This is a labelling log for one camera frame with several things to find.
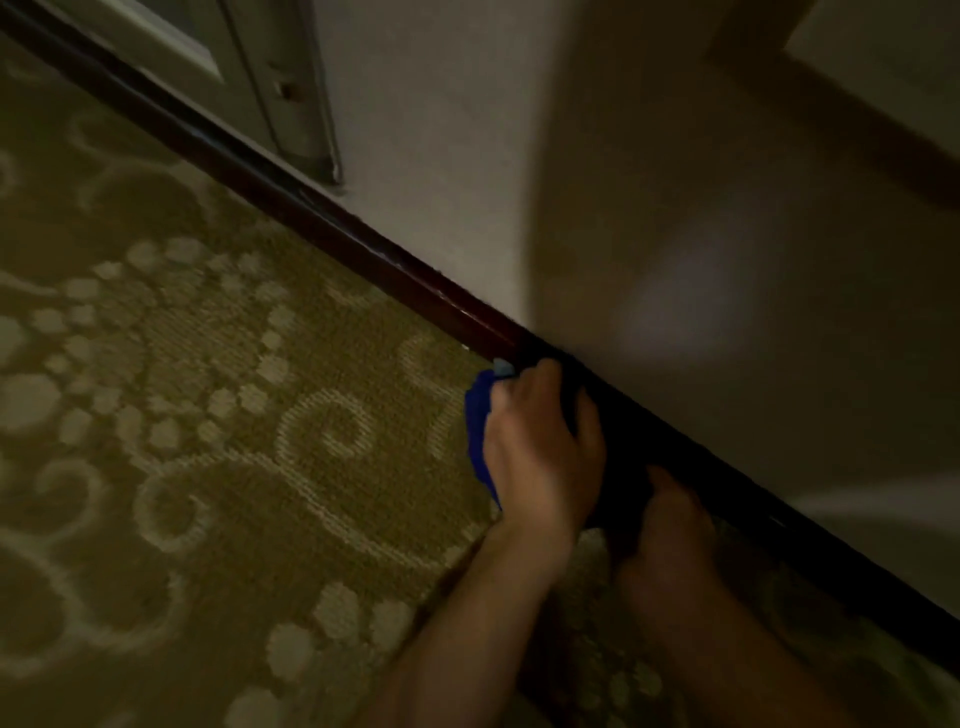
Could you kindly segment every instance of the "person's right hand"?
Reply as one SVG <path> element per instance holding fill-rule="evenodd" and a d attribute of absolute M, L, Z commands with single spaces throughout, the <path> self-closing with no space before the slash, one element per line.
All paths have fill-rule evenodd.
<path fill-rule="evenodd" d="M 637 552 L 617 583 L 641 623 L 699 607 L 719 584 L 713 521 L 693 491 L 663 468 L 649 466 L 654 494 L 643 514 Z"/>

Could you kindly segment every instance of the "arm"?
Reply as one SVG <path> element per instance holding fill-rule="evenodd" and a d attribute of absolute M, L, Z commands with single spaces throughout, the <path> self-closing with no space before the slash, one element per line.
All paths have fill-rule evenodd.
<path fill-rule="evenodd" d="M 618 581 L 664 670 L 720 724 L 854 728 L 852 718 L 724 586 L 696 496 L 650 469 L 654 496 Z"/>
<path fill-rule="evenodd" d="M 560 365 L 543 360 L 494 386 L 484 459 L 503 519 L 390 669 L 358 728 L 486 728 L 499 719 L 540 605 L 564 572 L 603 477 L 596 407 L 580 394 L 574 438 L 560 383 Z"/>

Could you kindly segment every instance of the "floral carpet pattern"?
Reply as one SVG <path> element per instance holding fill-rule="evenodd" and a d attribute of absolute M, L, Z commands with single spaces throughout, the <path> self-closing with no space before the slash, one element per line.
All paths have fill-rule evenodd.
<path fill-rule="evenodd" d="M 0 715 L 347 724 L 495 513 L 485 362 L 0 37 Z M 721 564 L 874 726 L 951 676 L 728 527 Z M 706 725 L 649 664 L 598 534 L 521 687 L 558 725 Z"/>

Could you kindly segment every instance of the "hand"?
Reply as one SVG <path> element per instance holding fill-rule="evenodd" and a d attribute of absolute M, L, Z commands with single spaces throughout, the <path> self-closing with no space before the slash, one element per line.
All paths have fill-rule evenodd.
<path fill-rule="evenodd" d="M 644 621 L 699 608 L 719 585 L 713 521 L 693 491 L 663 468 L 649 466 L 654 494 L 643 514 L 636 555 L 617 583 Z"/>
<path fill-rule="evenodd" d="M 600 494 L 607 451 L 596 405 L 583 390 L 577 436 L 567 429 L 562 375 L 559 362 L 543 359 L 493 386 L 484 460 L 504 525 L 568 555 Z"/>

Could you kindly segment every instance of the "dark wooden baseboard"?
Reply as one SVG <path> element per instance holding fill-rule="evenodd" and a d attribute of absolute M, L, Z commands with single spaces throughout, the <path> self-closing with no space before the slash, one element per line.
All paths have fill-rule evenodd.
<path fill-rule="evenodd" d="M 0 31 L 476 352 L 521 366 L 543 356 L 577 366 L 33 0 L 0 0 Z M 712 512 L 960 676 L 960 620 L 606 382 L 582 368 L 579 377 L 601 408 L 608 438 L 602 520 L 629 525 L 618 516 L 639 513 L 646 494 L 642 464 L 658 462 L 694 487 Z"/>

